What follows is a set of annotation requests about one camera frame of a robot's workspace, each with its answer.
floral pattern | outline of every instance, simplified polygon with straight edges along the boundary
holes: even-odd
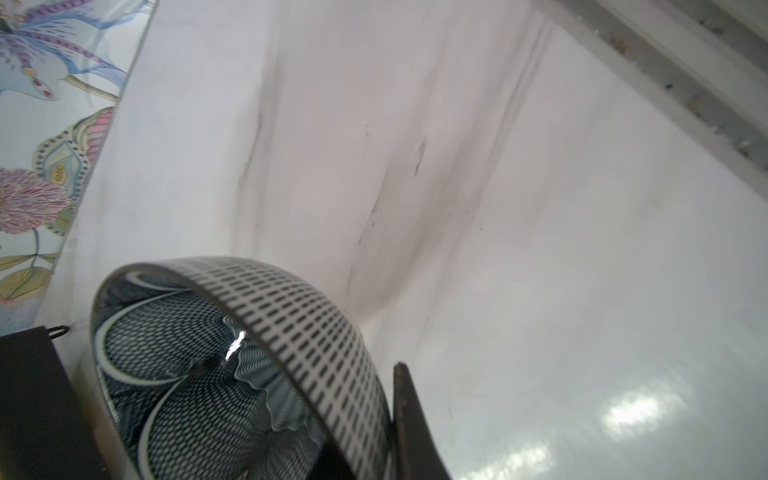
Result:
[[[110,45],[109,29],[153,7],[151,0],[0,0],[1,118],[50,105],[38,118],[63,119],[43,128],[26,114],[12,131],[0,128],[0,335],[34,325],[143,35],[136,28]],[[115,49],[120,65],[110,59]]]

pink flower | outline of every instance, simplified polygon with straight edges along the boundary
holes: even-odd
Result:
[[[35,172],[0,168],[0,230],[18,235],[58,218],[69,205],[67,191]]]

patterned bowl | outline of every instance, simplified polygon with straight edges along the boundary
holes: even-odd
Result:
[[[91,321],[144,480],[314,478],[329,456],[349,477],[383,477],[390,421],[373,363],[296,276],[232,257],[136,263],[102,283]]]

floral tablecloth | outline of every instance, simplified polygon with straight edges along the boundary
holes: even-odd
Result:
[[[0,335],[35,322],[149,0],[0,0]]]

marble countertop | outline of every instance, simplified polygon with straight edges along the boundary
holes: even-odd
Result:
[[[110,271],[251,257],[410,365],[457,480],[762,478],[766,240],[524,0],[164,0],[39,322],[84,388]]]

